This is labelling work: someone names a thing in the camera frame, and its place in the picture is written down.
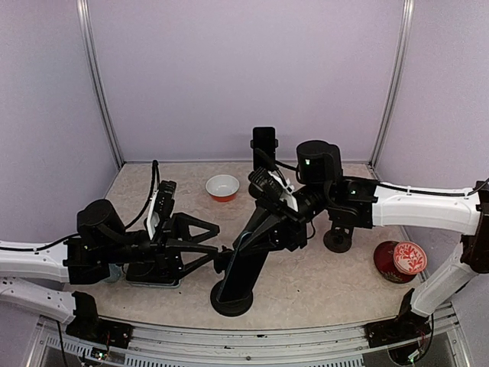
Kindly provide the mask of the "black pole phone stand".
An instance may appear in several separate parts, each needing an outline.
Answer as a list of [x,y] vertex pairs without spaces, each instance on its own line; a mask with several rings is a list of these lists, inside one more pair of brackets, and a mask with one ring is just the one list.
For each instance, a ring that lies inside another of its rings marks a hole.
[[257,170],[259,167],[262,167],[269,172],[274,172],[277,169],[275,160],[278,140],[276,138],[274,139],[274,142],[259,142],[253,139],[250,141],[250,146],[252,149],[254,171]]
[[238,250],[234,250],[224,278],[211,290],[211,305],[222,316],[241,316],[251,308],[252,289],[248,262],[239,261]]

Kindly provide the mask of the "black teal phone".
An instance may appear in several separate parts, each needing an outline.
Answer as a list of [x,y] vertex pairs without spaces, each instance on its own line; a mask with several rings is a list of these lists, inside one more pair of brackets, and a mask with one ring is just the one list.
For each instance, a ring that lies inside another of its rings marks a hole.
[[266,142],[266,141],[271,141],[274,142],[274,139],[276,138],[276,130],[275,127],[260,127],[256,126],[253,127],[252,130],[252,140],[256,140],[259,142]]

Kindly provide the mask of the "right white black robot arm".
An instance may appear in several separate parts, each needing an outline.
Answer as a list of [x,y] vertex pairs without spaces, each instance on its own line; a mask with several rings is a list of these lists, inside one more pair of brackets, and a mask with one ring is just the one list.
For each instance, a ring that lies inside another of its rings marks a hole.
[[252,290],[268,254],[306,245],[306,225],[322,212],[331,229],[325,246],[337,253],[351,247],[356,228],[420,226],[461,234],[453,256],[421,286],[403,298],[391,322],[391,333],[407,339],[421,320],[472,278],[488,270],[488,187],[437,190],[396,186],[377,180],[347,177],[338,146],[310,140],[297,146],[296,179],[292,190],[277,168],[272,150],[255,145],[254,169],[249,175],[255,211],[234,242],[234,254],[225,273],[220,300],[234,301],[238,312],[252,303]]

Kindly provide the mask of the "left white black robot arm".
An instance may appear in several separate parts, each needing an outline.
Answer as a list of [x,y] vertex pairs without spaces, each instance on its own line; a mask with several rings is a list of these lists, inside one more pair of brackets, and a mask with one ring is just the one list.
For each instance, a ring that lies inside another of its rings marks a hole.
[[28,295],[11,290],[10,298],[41,314],[67,323],[92,340],[107,332],[99,317],[95,298],[75,291],[56,300],[51,292],[32,284],[34,279],[71,285],[89,285],[110,277],[111,265],[146,267],[142,273],[128,274],[129,281],[163,284],[179,281],[204,264],[216,260],[220,252],[204,241],[219,234],[219,226],[185,213],[173,213],[169,200],[155,215],[154,228],[128,231],[109,200],[90,203],[77,214],[77,232],[48,245],[16,242],[1,249],[2,285],[17,278],[31,289]]

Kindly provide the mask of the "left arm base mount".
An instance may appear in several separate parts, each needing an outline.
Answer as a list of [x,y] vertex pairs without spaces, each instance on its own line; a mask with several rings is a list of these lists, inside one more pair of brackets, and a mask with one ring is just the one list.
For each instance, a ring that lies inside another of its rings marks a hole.
[[127,349],[131,341],[133,326],[129,323],[101,318],[95,298],[87,293],[75,291],[74,319],[66,326],[66,334],[79,339]]

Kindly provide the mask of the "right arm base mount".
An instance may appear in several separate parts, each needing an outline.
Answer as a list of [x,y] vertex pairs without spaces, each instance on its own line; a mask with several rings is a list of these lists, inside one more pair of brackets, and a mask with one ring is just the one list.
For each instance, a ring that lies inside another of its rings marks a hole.
[[364,326],[370,348],[400,343],[432,332],[429,317],[413,312],[410,304],[414,289],[403,297],[399,313],[391,319],[367,323]]

